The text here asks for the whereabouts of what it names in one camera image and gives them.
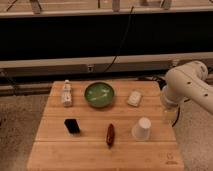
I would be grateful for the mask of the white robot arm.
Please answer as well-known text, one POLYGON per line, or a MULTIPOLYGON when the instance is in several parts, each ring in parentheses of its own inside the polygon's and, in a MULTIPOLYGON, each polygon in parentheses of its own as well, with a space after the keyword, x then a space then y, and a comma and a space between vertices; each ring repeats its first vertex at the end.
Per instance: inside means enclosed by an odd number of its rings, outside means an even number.
POLYGON ((194 101, 213 115, 213 87, 205 82, 207 76, 208 68, 201 61, 176 66, 166 73, 166 85, 160 95, 165 123, 174 123, 184 98, 194 101))

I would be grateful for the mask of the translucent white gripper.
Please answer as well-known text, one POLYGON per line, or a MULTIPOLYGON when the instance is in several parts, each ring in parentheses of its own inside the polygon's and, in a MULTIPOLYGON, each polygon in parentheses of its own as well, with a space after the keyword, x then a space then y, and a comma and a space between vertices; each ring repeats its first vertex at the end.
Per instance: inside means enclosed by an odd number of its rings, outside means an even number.
POLYGON ((163 122, 173 124, 177 118, 178 108, 163 108, 163 122))

